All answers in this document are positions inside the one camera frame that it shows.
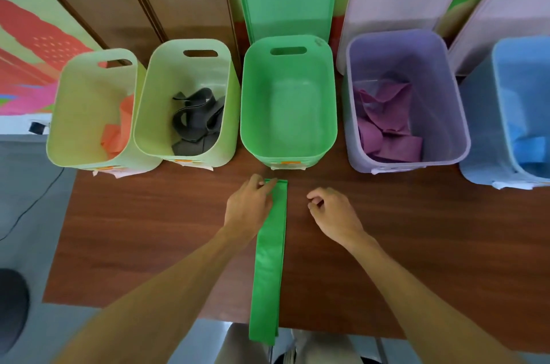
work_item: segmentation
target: brown bin lid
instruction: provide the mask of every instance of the brown bin lid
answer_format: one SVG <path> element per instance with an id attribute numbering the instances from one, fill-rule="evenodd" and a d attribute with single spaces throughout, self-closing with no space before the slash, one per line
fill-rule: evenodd
<path id="1" fill-rule="evenodd" d="M 161 41 L 139 0 L 58 0 L 103 48 L 126 48 L 147 66 Z"/>
<path id="2" fill-rule="evenodd" d="M 145 9 L 167 40 L 214 38 L 231 52 L 237 74 L 240 55 L 229 0 L 142 0 Z"/>

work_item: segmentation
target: brown table surface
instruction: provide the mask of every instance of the brown table surface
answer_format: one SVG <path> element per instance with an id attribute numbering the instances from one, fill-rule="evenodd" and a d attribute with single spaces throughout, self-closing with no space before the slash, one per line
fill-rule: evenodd
<path id="1" fill-rule="evenodd" d="M 118 180 L 79 172 L 44 301 L 110 304 L 206 243 L 252 173 L 289 181 L 280 326 L 403 337 L 367 275 L 310 217 L 307 192 L 331 186 L 450 305 L 510 348 L 550 353 L 550 187 L 499 191 L 457 166 L 361 174 L 347 162 L 341 123 L 334 147 L 304 172 L 271 172 L 241 143 L 213 173 L 170 162 Z M 248 321 L 254 254 L 255 242 L 231 261 L 201 317 Z"/>

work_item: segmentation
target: folded green cloth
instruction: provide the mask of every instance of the folded green cloth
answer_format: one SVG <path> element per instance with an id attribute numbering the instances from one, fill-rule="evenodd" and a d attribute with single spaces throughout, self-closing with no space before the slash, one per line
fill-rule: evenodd
<path id="1" fill-rule="evenodd" d="M 279 180 L 275 185 L 272 192 L 273 207 L 256 239 L 249 338 L 267 345 L 275 345 L 279 328 L 287 187 L 286 180 Z"/>

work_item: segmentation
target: gray floor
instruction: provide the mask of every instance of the gray floor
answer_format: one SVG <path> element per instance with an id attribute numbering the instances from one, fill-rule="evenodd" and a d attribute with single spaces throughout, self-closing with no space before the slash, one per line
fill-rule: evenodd
<path id="1" fill-rule="evenodd" d="M 59 174 L 46 157 L 44 143 L 3 141 L 0 136 L 0 238 L 17 217 L 41 195 Z M 97 309 L 43 304 L 59 232 L 63 224 L 75 172 L 66 169 L 49 192 L 20 220 L 17 227 L 0 241 L 0 268 L 23 274 L 31 290 L 29 320 L 12 350 L 0 364 L 45 364 Z M 198 320 L 170 359 L 170 364 L 212 364 L 229 323 Z M 352 336 L 361 355 L 379 359 L 374 338 Z M 290 330 L 282 328 L 274 356 L 292 343 Z M 416 364 L 420 360 L 407 341 L 383 339 L 389 364 Z M 533 364 L 550 364 L 550 356 L 525 354 Z"/>

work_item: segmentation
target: orange paper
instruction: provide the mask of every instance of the orange paper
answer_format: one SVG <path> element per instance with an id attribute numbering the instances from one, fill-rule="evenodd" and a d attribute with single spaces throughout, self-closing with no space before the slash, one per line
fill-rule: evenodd
<path id="1" fill-rule="evenodd" d="M 109 155 L 109 160 L 119 155 L 128 144 L 132 127 L 134 95 L 124 98 L 120 104 L 120 125 L 107 124 L 101 136 L 101 146 Z"/>

